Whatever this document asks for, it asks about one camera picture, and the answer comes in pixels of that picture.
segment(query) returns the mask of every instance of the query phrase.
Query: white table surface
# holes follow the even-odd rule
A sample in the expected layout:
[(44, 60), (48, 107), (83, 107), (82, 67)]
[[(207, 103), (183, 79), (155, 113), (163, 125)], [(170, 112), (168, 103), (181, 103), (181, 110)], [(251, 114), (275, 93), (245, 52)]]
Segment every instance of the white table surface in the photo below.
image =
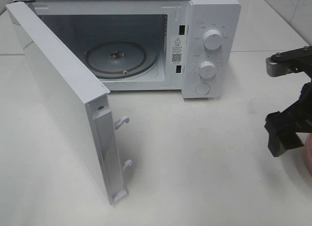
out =
[(133, 160), (129, 195), (114, 206), (47, 112), (7, 14), (0, 16), (0, 225), (309, 225), (312, 177), (302, 149), (273, 158), (263, 127), (309, 81), (269, 77), (265, 58), (305, 42), (263, 0), (240, 2), (221, 98), (109, 95), (115, 119), (131, 119), (117, 141), (121, 159)]

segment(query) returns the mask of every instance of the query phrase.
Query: microwave door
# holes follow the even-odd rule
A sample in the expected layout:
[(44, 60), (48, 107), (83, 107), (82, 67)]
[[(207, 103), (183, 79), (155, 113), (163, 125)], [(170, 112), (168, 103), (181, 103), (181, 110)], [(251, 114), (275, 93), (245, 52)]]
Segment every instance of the microwave door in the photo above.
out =
[(24, 3), (7, 5), (39, 90), (53, 118), (109, 203), (126, 194), (109, 90)]

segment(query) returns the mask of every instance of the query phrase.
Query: sticker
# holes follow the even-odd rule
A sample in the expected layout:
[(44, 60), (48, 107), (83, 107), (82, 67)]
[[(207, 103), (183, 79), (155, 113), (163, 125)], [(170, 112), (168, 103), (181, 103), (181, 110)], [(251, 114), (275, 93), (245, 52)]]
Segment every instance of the sticker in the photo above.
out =
[(171, 38), (171, 62), (179, 64), (183, 58), (184, 36), (172, 36)]

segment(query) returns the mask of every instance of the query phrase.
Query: power knob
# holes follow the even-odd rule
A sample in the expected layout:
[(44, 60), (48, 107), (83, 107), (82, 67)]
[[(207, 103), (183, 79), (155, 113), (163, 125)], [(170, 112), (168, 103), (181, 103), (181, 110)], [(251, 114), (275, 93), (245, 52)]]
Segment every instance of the power knob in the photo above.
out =
[(208, 50), (218, 49), (222, 45), (222, 34), (217, 29), (206, 31), (203, 38), (204, 45)]
[(216, 74), (216, 67), (211, 61), (204, 61), (199, 66), (199, 76), (204, 79), (212, 78)]

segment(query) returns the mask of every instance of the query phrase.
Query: microwave oven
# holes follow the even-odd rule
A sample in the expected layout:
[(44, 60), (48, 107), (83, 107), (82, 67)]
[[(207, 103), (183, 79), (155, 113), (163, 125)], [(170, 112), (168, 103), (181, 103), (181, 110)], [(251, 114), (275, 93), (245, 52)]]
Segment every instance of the microwave oven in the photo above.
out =
[(7, 5), (39, 90), (112, 204), (126, 195), (107, 94), (219, 97), (237, 0), (15, 0)]

